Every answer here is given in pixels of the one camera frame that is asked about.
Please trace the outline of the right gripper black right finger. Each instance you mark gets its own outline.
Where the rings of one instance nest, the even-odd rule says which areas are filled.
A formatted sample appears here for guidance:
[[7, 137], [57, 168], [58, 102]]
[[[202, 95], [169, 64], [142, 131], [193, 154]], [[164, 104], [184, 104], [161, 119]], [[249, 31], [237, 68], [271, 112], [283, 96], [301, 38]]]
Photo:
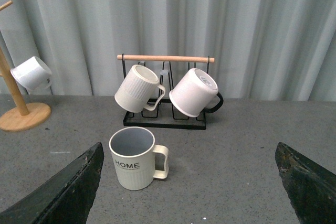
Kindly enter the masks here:
[[335, 174], [278, 143], [275, 161], [300, 223], [335, 223]]

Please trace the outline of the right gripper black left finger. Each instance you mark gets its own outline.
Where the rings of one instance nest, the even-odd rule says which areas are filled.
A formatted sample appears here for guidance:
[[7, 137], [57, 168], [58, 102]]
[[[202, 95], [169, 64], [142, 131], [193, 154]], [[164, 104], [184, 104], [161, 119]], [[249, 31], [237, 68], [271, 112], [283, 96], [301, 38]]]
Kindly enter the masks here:
[[103, 147], [98, 142], [1, 212], [1, 223], [86, 223], [99, 187], [103, 160]]

